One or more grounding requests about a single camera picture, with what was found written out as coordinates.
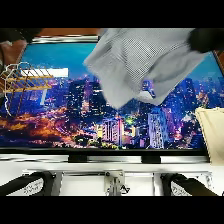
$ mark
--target city skyline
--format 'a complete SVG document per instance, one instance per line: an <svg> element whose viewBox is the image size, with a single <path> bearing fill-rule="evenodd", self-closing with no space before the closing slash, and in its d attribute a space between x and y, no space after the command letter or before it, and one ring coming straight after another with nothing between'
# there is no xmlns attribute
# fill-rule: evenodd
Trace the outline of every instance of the city skyline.
<svg viewBox="0 0 224 224"><path fill-rule="evenodd" d="M49 81L52 89L43 104L42 91L25 92L16 118L6 118L1 108L0 146L203 149L205 143L194 111L199 106L224 107L224 78L212 53L161 105L132 99L115 110L105 101L100 81L82 65L94 44L38 46L28 46L22 60L34 67L68 68L69 77ZM46 49L51 49L47 56L43 54ZM78 58L74 64L70 64L71 57L64 59L65 55L69 57L68 52L74 55L73 60ZM142 90L154 96L153 82L144 81ZM11 113L16 113L19 97L16 93Z"/></svg>

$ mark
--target striped cloth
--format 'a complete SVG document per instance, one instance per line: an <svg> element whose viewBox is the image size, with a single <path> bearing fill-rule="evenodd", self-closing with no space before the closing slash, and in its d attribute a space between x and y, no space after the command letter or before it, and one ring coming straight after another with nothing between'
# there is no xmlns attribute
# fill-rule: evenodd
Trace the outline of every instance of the striped cloth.
<svg viewBox="0 0 224 224"><path fill-rule="evenodd" d="M169 92L204 58L190 51L193 28L109 28L84 64L100 79L108 103L119 109L135 98L161 104ZM156 97L143 92L152 80Z"/></svg>

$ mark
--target beige towel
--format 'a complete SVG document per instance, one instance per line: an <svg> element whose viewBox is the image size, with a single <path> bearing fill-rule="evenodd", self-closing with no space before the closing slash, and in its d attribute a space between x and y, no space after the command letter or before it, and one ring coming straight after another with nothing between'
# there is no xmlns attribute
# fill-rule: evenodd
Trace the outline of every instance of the beige towel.
<svg viewBox="0 0 224 224"><path fill-rule="evenodd" d="M224 165L224 108L196 109L212 165Z"/></svg>

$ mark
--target display screen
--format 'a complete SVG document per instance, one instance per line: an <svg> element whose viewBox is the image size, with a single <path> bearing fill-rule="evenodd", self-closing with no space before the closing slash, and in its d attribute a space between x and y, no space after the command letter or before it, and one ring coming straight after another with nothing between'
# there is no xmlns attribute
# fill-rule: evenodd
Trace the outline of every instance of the display screen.
<svg viewBox="0 0 224 224"><path fill-rule="evenodd" d="M129 101L119 110L104 99L100 80L84 66L95 43L33 44L22 62L55 69L48 90L15 93L0 117L0 146L32 148L204 149L197 107L224 107L224 78L212 53L154 106ZM66 69L67 76L59 70ZM142 90L152 95L153 83Z"/></svg>

